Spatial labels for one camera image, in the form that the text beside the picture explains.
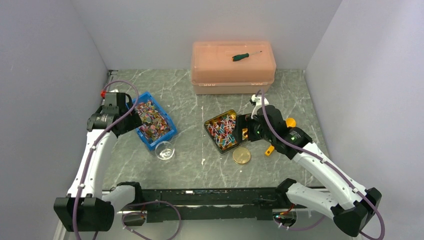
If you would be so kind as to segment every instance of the table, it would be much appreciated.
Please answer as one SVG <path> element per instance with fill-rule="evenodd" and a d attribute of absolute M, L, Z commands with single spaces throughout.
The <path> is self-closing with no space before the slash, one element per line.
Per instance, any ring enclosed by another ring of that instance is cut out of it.
<path fill-rule="evenodd" d="M 140 182 L 144 189 L 276 187 L 286 178 L 308 187 L 322 186 L 307 170 L 274 151 L 265 156 L 269 143 L 260 140 L 242 144 L 251 152 L 251 160 L 239 165 L 232 151 L 220 155 L 206 134 L 203 122 L 225 111 L 251 113 L 251 94 L 195 95 L 187 69 L 120 70 L 115 80 L 133 83 L 139 93 L 148 91 L 172 118 L 178 135 L 171 143 L 175 156 L 171 162 L 149 152 L 135 131 L 118 138 L 105 173 L 103 189 L 120 182 Z M 124 83 L 112 85 L 135 98 Z M 304 74 L 299 69 L 277 69 L 275 81 L 265 94 L 282 117 L 294 118 L 328 156 L 323 135 L 312 105 Z"/>

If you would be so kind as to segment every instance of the white wall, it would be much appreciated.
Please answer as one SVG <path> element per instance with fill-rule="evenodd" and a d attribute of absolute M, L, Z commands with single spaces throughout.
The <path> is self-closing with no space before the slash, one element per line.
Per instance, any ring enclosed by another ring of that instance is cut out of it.
<path fill-rule="evenodd" d="M 195 41 L 268 40 L 305 69 L 341 0 L 72 0 L 109 69 L 189 68 Z"/>
<path fill-rule="evenodd" d="M 52 239 L 107 69 L 70 0 L 0 7 L 0 239 Z"/>
<path fill-rule="evenodd" d="M 306 69 L 330 156 L 382 192 L 385 240 L 424 235 L 423 23 L 422 0 L 344 0 Z"/>

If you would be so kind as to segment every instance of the green screwdriver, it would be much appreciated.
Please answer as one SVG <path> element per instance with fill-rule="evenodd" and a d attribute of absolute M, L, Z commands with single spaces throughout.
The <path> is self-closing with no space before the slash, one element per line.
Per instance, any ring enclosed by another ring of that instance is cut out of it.
<path fill-rule="evenodd" d="M 232 61 L 237 62 L 237 61 L 240 61 L 242 59 L 248 58 L 249 56 L 251 56 L 253 54 L 258 54 L 258 53 L 262 53 L 262 51 L 257 51 L 257 52 L 251 53 L 251 54 L 245 53 L 245 54 L 235 55 L 235 56 L 232 57 Z"/>

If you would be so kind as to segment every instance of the blue basket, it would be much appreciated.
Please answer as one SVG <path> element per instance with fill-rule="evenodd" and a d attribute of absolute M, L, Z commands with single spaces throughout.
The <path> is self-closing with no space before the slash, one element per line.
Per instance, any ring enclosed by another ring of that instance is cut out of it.
<path fill-rule="evenodd" d="M 156 110 L 160 113 L 160 115 L 162 115 L 162 117 L 168 123 L 169 128 L 170 128 L 170 131 L 167 134 L 161 136 L 158 140 L 156 140 L 152 143 L 149 143 L 147 141 L 147 139 L 145 138 L 145 136 L 139 130 L 138 127 L 135 129 L 135 131 L 137 132 L 138 136 L 143 141 L 143 143 L 146 144 L 147 148 L 150 151 L 152 151 L 156 148 L 156 145 L 158 145 L 158 143 L 163 142 L 163 141 L 169 141 L 173 136 L 175 136 L 177 134 L 177 128 L 175 127 L 174 123 L 172 122 L 172 119 L 170 118 L 170 116 L 164 111 L 164 109 L 161 107 L 161 105 L 159 105 L 159 103 L 152 97 L 152 95 L 148 91 L 146 91 L 145 93 L 138 96 L 138 103 L 146 103 L 149 100 L 151 100 L 153 105 L 156 107 Z M 136 102 L 136 98 L 134 98 L 132 100 L 132 104 L 134 104 L 135 102 Z"/>

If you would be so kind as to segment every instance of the orange plastic toolbox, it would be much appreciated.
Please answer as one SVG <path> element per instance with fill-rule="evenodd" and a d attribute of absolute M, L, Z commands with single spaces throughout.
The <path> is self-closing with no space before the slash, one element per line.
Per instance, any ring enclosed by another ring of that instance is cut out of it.
<path fill-rule="evenodd" d="M 235 55 L 254 53 L 240 61 Z M 253 94 L 274 82 L 276 61 L 267 41 L 195 42 L 191 83 L 196 94 Z"/>

